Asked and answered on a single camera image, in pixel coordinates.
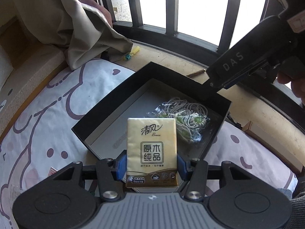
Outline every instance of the brand logo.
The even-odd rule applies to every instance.
[[[148,198],[149,198],[150,200],[153,201],[153,200],[155,200],[155,199],[158,198],[158,197],[152,194],[152,195],[150,195]]]
[[[150,133],[153,132],[153,131],[158,131],[158,130],[160,130],[162,126],[163,126],[163,125],[159,126],[159,125],[156,125],[156,124],[151,124],[151,125],[148,125],[148,126],[143,127],[143,128],[141,129],[141,133],[142,133],[142,135],[143,135],[143,134],[147,135],[147,134],[150,134]]]
[[[235,64],[238,64],[237,61],[242,61],[244,59],[244,57],[239,52],[236,53],[235,56],[236,58],[230,59],[231,64],[225,63],[222,65],[226,71],[230,70],[231,67],[234,67]]]

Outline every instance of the mattress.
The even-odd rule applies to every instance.
[[[75,71],[66,68],[21,113],[0,143],[0,228],[18,228],[11,208],[21,192],[73,161],[97,161],[71,128],[133,73],[101,59]],[[205,160],[213,165],[232,161],[275,188],[293,191],[297,184],[294,173],[275,155],[226,122]],[[86,182],[86,189],[94,191],[96,182]],[[217,189],[218,181],[208,180],[206,195]]]

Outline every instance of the label sticker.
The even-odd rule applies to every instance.
[[[132,182],[132,183],[145,183],[145,178],[129,176],[127,181]]]
[[[53,175],[53,174],[56,173],[56,172],[57,172],[57,170],[54,169],[53,167],[51,167],[51,168],[50,168],[50,171],[49,171],[49,174],[48,174],[48,177],[51,176],[51,175]]]
[[[305,10],[298,13],[294,17],[291,17],[287,20],[288,24],[290,25],[291,29],[295,33],[301,33],[305,30]]]

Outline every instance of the wooden floor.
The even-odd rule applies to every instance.
[[[161,50],[140,44],[135,45],[140,46],[140,51],[129,61],[120,60],[116,62],[118,65],[137,71],[152,61],[183,75],[202,69],[202,66]],[[208,79],[208,75],[204,73],[193,79],[199,83],[204,83]],[[230,89],[222,89],[218,93],[232,101],[230,112],[235,121],[242,126],[248,121],[258,124],[305,165],[305,135],[281,114],[239,86],[234,85]]]

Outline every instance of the glass window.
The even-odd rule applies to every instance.
[[[114,10],[115,19],[117,21],[132,21],[128,0],[111,0]]]
[[[178,32],[219,45],[228,0],[179,0]]]
[[[235,45],[258,23],[260,23],[264,5],[265,0],[240,0],[239,11],[230,47]]]
[[[140,0],[143,24],[166,28],[166,0]]]

